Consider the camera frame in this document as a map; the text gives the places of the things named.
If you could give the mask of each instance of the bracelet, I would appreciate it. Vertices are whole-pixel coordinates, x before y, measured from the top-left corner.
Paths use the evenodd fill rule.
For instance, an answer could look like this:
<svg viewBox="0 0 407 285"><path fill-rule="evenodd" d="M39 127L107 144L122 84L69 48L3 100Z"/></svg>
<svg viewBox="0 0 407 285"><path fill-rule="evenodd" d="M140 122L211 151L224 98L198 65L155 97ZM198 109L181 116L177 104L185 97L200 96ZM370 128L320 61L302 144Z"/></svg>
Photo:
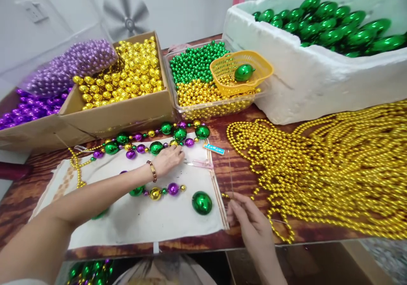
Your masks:
<svg viewBox="0 0 407 285"><path fill-rule="evenodd" d="M151 171L153 172L153 177L154 177L153 182L156 183L157 182L156 169L154 168L154 165L153 165L153 163L151 163L150 160L148 160L146 163L150 164L150 168L151 168Z"/></svg>

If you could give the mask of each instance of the wooden table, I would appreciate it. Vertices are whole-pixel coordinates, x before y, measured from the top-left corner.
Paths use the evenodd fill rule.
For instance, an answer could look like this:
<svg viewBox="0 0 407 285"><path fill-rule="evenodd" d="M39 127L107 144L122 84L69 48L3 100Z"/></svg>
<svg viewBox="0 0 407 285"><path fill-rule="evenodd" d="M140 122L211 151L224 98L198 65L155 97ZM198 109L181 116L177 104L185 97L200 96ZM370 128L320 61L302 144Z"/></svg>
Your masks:
<svg viewBox="0 0 407 285"><path fill-rule="evenodd" d="M191 44L208 42L220 39L220 37L221 35L216 35L192 42ZM236 121L253 121L257 118L266 118L266 116L255 105L252 105L238 114L213 118L206 122L211 129L209 141L216 146L230 150L234 191L246 195L251 195L253 189L257 187L256 175L249 170L249 162L240 157L230 146L226 138L226 128L229 124ZM278 127L283 131L292 132L298 125L300 123ZM97 140L84 144L84 146L90 148L101 143L102 140ZM231 183L228 157L227 155L220 156L217 154L213 154L212 157L219 188L222 192L229 191ZM70 154L67 149L47 154L32 155L28 158L26 163L33 166L32 174L23 180L14 182L0 203L0 248L5 246L16 232L27 223L40 196L52 178L51 171L57 167L62 159L68 158L70 158ZM263 212L266 211L268 202L266 201L266 193L264 191L256 196L255 202ZM295 243L320 243L365 237L363 234L347 228L328 224L306 223L293 218L289 219L289 221L296 234ZM285 233L281 224L276 224L276 228ZM276 244L282 243L276 236L274 238ZM183 237L159 243L159 248L162 252L199 252L242 247L244 247L244 244L239 227L234 227L228 232L219 231L210 235ZM92 246L68 251L67 259L129 257L152 253L152 243L123 246Z"/></svg>

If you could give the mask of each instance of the small yellow basket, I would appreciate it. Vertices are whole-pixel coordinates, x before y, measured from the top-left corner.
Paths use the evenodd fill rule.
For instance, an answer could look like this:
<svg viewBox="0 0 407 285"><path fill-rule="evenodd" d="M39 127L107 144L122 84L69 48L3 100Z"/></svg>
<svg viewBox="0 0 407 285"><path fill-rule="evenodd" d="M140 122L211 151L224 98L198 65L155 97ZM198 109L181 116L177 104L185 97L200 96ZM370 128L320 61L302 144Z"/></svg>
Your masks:
<svg viewBox="0 0 407 285"><path fill-rule="evenodd" d="M249 64L256 69L247 83L229 86L219 82L219 79L223 76L230 75L234 77L234 72L242 64ZM250 50L227 53L223 57L212 61L209 68L217 88L224 96L232 96L254 90L267 77L270 77L274 71L273 66L267 60L260 54Z"/></svg>

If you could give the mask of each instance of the fan blade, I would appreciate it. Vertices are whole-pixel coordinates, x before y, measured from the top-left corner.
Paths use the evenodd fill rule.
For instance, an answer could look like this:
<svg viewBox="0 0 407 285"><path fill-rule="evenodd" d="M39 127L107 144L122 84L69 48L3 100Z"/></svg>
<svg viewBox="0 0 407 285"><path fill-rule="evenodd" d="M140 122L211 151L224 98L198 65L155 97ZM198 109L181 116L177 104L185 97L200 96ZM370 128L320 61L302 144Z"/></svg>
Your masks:
<svg viewBox="0 0 407 285"><path fill-rule="evenodd" d="M109 2L105 1L103 3L103 10L112 19L124 23L125 17L123 16L123 14L120 11L118 11L115 7L113 7L113 5L110 4Z"/></svg>
<svg viewBox="0 0 407 285"><path fill-rule="evenodd" d="M148 14L149 12L147 6L144 2L140 2L139 7L132 17L132 20L134 21L134 23L136 23L137 21L143 21L145 18L148 17Z"/></svg>
<svg viewBox="0 0 407 285"><path fill-rule="evenodd" d="M119 41L126 34L126 31L127 31L127 29L125 26L119 26L119 27L111 29L109 31L109 33L113 40Z"/></svg>
<svg viewBox="0 0 407 285"><path fill-rule="evenodd" d="M122 5L123 5L125 17L130 18L130 5L128 3L128 0L120 0L120 1L122 2Z"/></svg>
<svg viewBox="0 0 407 285"><path fill-rule="evenodd" d="M148 29L136 25L134 26L134 30L136 31L137 34L144 34L148 32Z"/></svg>

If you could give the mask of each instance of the person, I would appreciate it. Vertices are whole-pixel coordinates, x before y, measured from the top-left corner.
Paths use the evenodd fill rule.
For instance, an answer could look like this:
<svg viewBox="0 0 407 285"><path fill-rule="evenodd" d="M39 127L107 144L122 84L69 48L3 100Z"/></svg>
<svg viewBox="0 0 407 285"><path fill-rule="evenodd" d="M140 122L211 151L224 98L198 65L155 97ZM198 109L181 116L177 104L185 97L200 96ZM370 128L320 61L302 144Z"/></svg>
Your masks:
<svg viewBox="0 0 407 285"><path fill-rule="evenodd" d="M139 168L68 193L45 207L0 252L0 284L54 284L73 231L131 190L165 176L185 157L181 146L163 149ZM249 197L228 193L227 218L240 223L243 241L265 284L286 284L268 219Z"/></svg>

